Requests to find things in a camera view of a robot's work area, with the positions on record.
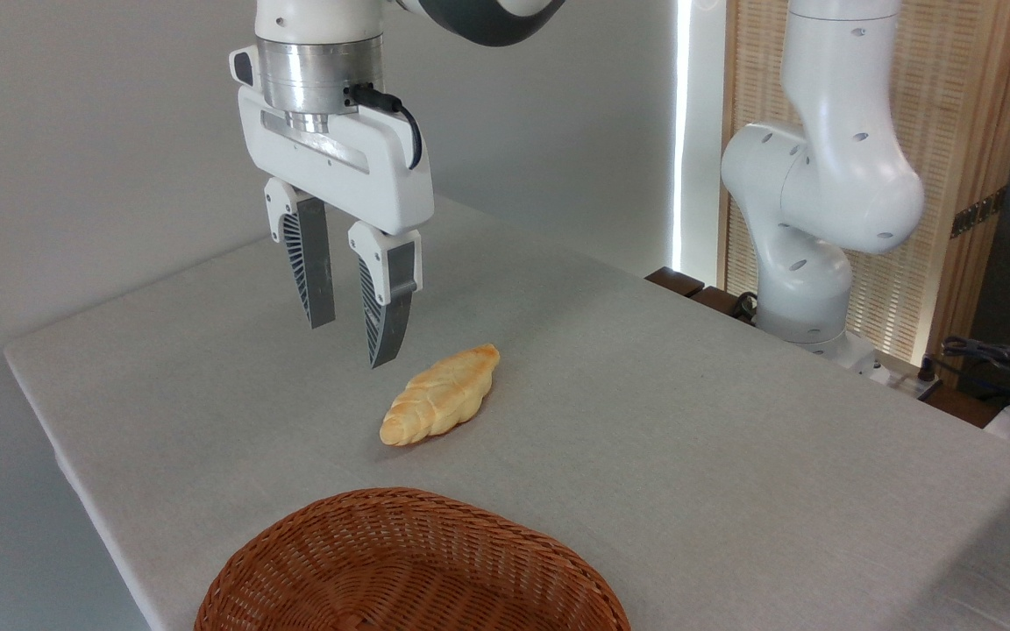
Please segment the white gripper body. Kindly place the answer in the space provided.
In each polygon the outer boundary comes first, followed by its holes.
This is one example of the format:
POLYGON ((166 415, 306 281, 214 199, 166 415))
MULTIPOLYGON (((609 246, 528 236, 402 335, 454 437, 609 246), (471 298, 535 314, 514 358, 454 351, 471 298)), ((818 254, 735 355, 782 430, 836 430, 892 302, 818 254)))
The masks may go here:
POLYGON ((369 108, 334 115, 326 132, 298 131, 256 89, 238 89, 252 164, 386 233, 405 233, 436 210, 428 153, 418 161, 409 121, 369 108))

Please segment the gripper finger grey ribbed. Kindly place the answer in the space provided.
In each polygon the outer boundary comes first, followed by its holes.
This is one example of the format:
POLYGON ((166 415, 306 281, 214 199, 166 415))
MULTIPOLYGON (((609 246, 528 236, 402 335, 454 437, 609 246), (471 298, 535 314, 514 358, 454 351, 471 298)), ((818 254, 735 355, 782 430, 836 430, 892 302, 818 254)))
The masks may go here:
POLYGON ((309 326, 332 323, 336 312, 326 205, 278 177, 267 181, 264 199, 270 236, 286 247, 309 326))
POLYGON ((423 287, 420 232, 388 235, 365 221, 348 231, 359 265, 369 365, 380 367, 397 357, 413 294, 423 287))

